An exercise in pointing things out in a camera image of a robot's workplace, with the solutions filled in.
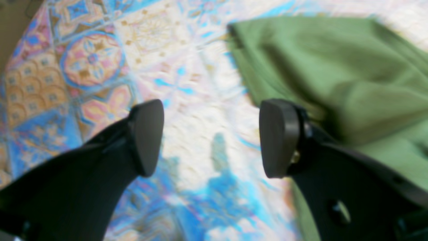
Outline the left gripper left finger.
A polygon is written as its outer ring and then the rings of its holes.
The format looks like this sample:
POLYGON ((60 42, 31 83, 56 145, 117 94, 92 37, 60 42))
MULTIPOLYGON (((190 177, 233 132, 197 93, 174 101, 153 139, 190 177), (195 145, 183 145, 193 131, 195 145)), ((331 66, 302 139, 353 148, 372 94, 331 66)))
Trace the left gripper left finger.
POLYGON ((151 177, 162 143, 161 100, 135 105, 78 148, 33 168, 1 190, 1 240, 101 241, 137 177, 151 177))

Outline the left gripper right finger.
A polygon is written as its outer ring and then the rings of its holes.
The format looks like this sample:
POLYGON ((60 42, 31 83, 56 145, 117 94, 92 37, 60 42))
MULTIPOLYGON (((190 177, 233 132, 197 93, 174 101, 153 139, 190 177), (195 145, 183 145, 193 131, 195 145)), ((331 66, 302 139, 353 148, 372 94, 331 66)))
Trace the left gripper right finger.
POLYGON ((283 99, 259 112, 263 169, 291 177, 323 241, 426 241, 427 192, 377 160, 344 148, 283 99))

